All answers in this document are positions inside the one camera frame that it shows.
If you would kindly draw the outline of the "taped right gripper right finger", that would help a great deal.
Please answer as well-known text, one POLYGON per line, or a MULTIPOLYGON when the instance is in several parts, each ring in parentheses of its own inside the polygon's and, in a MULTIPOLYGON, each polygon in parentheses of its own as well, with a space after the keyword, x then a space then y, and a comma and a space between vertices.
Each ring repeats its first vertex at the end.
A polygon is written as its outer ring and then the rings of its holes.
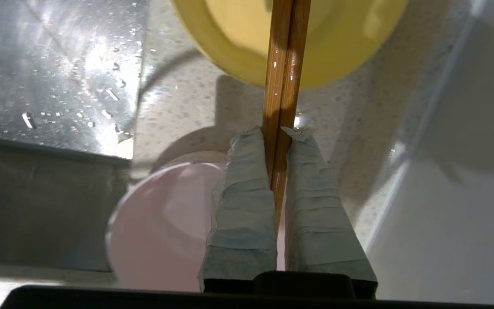
POLYGON ((349 277, 355 297, 374 297, 378 280, 312 133, 283 127, 287 156, 286 271, 349 277))

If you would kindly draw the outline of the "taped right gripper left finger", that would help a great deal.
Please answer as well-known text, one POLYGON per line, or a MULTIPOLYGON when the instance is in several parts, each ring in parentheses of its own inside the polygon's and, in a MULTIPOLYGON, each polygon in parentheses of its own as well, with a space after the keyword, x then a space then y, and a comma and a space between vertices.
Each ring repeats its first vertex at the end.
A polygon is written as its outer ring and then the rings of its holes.
POLYGON ((236 135, 214 188, 211 229, 199 270, 201 291, 246 290, 277 268, 277 229, 263 134, 258 126, 236 135))

